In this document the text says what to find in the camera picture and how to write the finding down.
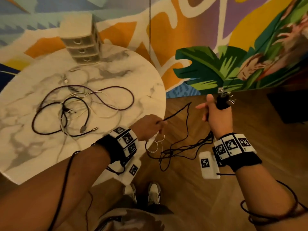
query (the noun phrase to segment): white marble tabletop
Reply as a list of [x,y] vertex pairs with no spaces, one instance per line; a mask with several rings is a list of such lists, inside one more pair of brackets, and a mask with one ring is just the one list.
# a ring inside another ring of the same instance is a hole
[[[122,86],[132,91],[135,97],[132,107],[119,111],[111,118],[100,118],[91,113],[87,131],[98,127],[95,132],[104,133],[117,125],[130,126],[148,114],[164,118],[166,93],[154,66],[141,55],[119,46],[103,44],[102,56],[101,63],[80,67],[88,73],[82,70],[68,72],[77,64],[66,49],[59,50],[25,68],[3,89],[0,93],[0,172],[4,176],[21,184],[56,162],[70,157],[79,150],[78,145],[85,149],[102,137],[102,134],[89,133],[76,137],[77,144],[72,138],[65,137],[63,132],[38,135],[32,131],[31,122],[38,105],[49,91],[64,84],[64,73],[68,84],[86,85],[92,90]],[[120,108],[127,107],[132,101],[127,91],[118,88],[106,90],[106,93],[98,95],[108,104],[116,102]],[[59,89],[44,104],[63,101],[69,95],[67,88]],[[109,116],[115,112],[101,104],[93,103],[91,107],[100,116]],[[59,129],[59,110],[60,105],[51,105],[42,111],[36,120],[36,129],[40,132]],[[86,113],[71,120],[68,127],[70,134],[79,134],[85,119]],[[135,157],[140,158],[144,153],[141,147]],[[118,162],[111,167],[121,171]],[[95,184],[112,177],[116,178],[115,174],[105,170]]]

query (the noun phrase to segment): hand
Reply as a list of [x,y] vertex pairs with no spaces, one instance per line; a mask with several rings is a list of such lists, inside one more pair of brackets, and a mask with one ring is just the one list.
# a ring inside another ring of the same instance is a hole
[[151,114],[136,121],[130,129],[136,134],[139,141],[148,141],[157,132],[162,133],[167,121],[163,121],[160,117]]
[[[219,139],[221,136],[233,132],[233,123],[232,123],[232,110],[231,107],[219,110],[216,107],[216,103],[213,95],[208,94],[206,96],[206,103],[199,104],[196,106],[196,109],[205,109],[205,113],[202,117],[202,121],[208,121],[211,130],[214,133],[216,139]],[[209,112],[209,119],[207,120],[206,114]]]

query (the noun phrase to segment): white sneaker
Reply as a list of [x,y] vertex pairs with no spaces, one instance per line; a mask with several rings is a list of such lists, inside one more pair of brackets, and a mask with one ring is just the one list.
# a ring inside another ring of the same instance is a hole
[[125,186],[123,194],[128,195],[130,198],[132,198],[134,203],[137,204],[136,188],[133,183],[128,186]]
[[156,182],[151,182],[148,189],[148,206],[151,204],[160,204],[161,190]]

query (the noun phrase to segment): black mat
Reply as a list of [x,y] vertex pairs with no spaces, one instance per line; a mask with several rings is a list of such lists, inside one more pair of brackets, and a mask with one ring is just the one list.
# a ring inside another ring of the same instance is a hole
[[308,121],[308,90],[270,93],[267,97],[284,123]]

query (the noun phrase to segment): plastic drawer organizer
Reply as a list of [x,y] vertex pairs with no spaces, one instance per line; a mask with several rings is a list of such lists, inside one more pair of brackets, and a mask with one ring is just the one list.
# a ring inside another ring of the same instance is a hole
[[72,14],[60,24],[59,36],[67,51],[79,65],[100,62],[101,40],[92,14]]

